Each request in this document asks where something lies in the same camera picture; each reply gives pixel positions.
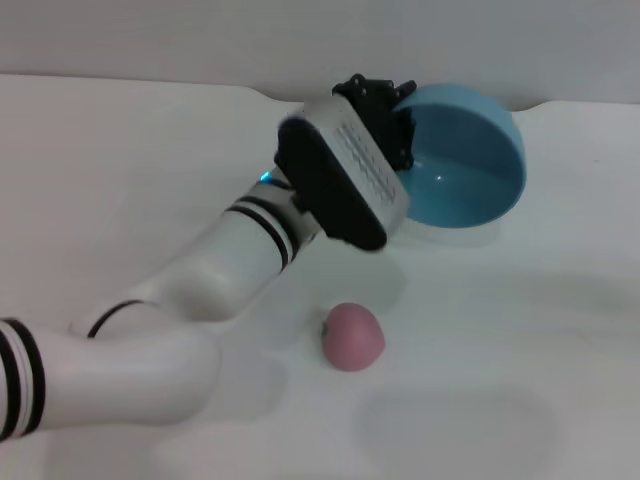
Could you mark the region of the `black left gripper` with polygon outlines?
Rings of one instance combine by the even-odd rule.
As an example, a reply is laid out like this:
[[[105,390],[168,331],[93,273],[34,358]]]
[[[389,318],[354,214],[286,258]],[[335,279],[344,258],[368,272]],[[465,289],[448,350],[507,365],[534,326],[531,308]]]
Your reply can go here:
[[[395,108],[417,89],[414,80],[398,86],[392,80],[367,79],[354,74],[336,84],[333,95],[344,97],[354,108],[385,158],[396,171],[414,164],[412,144],[416,123],[410,109]]]

